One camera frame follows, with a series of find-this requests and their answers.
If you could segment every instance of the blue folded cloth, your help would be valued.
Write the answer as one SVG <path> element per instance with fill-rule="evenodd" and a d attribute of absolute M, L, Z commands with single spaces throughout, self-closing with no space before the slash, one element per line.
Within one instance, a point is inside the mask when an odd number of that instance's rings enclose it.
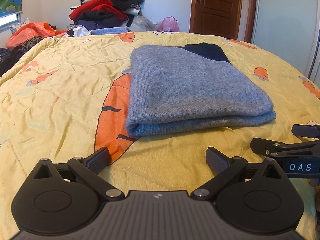
<path fill-rule="evenodd" d="M 126 129 L 132 136 L 257 126 L 276 118 L 269 96 L 226 61 L 145 45 L 132 52 L 131 66 Z"/>
<path fill-rule="evenodd" d="M 113 27 L 113 28 L 105 28 L 105 29 L 98 29 L 92 30 L 92 35 L 103 35 L 103 34 L 119 34 L 119 33 L 126 33 L 129 32 L 128 27 Z"/>

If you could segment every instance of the black clothing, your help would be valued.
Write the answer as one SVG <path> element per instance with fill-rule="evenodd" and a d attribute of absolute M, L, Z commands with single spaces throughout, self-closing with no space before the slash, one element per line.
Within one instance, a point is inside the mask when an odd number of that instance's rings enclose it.
<path fill-rule="evenodd" d="M 86 11 L 78 17 L 77 21 L 79 20 L 101 21 L 105 28 L 119 27 L 121 25 L 121 22 L 113 13 L 106 11 Z"/>
<path fill-rule="evenodd" d="M 5 60 L 8 56 L 10 56 L 11 51 L 8 49 L 0 48 L 0 62 Z"/>
<path fill-rule="evenodd" d="M 3 61 L 0 62 L 0 77 L 8 70 L 10 70 L 23 55 L 24 53 L 22 51 L 22 47 L 15 47 L 11 51 L 10 56 L 6 57 Z"/>
<path fill-rule="evenodd" d="M 208 43 L 200 43 L 200 44 L 187 44 L 184 47 L 179 47 L 190 51 L 194 54 L 200 55 L 207 59 L 216 60 L 216 61 L 226 61 L 230 63 L 226 54 L 224 54 L 223 50 L 215 44 Z"/>

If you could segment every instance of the leopard print fabric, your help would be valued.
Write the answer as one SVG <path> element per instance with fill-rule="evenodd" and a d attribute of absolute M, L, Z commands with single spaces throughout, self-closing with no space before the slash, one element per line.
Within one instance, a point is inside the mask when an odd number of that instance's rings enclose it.
<path fill-rule="evenodd" d="M 34 36 L 33 38 L 26 40 L 22 44 L 23 53 L 27 53 L 33 46 L 35 46 L 36 44 L 38 44 L 42 40 L 43 40 L 43 38 L 40 36 Z"/>

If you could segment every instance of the yellow bedspread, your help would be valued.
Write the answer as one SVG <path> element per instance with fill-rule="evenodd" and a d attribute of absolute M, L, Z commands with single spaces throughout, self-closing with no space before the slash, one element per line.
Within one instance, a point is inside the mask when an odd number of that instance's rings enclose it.
<path fill-rule="evenodd" d="M 252 138 L 300 142 L 291 133 L 292 125 L 320 123 L 318 88 L 288 63 L 254 45 L 188 33 L 44 39 L 0 78 L 0 239 L 9 239 L 18 231 L 11 202 L 40 158 L 63 163 L 94 152 L 104 101 L 113 82 L 128 71 L 133 49 L 145 44 L 200 42 L 222 47 L 233 66 L 270 96 L 277 119 L 260 127 L 221 127 L 139 138 L 122 152 L 120 149 L 114 160 L 120 158 L 100 174 L 115 187 L 124 192 L 191 192 L 213 177 L 205 162 L 209 146 L 229 157 L 260 162 L 250 150 Z M 297 231 L 307 240 L 316 240 L 314 189 L 306 179 L 292 182 L 305 203 Z"/>

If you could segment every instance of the wooden door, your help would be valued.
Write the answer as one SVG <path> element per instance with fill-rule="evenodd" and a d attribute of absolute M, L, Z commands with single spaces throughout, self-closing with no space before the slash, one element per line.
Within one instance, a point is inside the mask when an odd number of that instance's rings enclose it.
<path fill-rule="evenodd" d="M 242 0 L 193 0 L 193 33 L 237 39 Z"/>

